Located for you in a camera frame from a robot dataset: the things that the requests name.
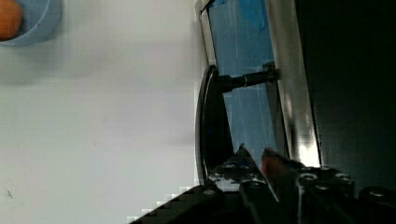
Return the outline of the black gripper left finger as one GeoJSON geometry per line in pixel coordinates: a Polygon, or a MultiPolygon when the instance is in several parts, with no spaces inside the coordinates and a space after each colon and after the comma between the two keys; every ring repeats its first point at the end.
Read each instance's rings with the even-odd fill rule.
{"type": "Polygon", "coordinates": [[[244,143],[208,176],[208,182],[222,191],[238,191],[243,183],[250,181],[265,184],[266,178],[244,143]]]}

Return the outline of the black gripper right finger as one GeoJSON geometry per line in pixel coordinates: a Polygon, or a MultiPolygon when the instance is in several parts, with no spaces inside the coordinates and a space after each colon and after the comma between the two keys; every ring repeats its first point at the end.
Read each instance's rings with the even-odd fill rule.
{"type": "Polygon", "coordinates": [[[328,166],[310,167],[271,148],[262,153],[262,172],[296,224],[355,224],[347,205],[354,181],[328,166]]]}

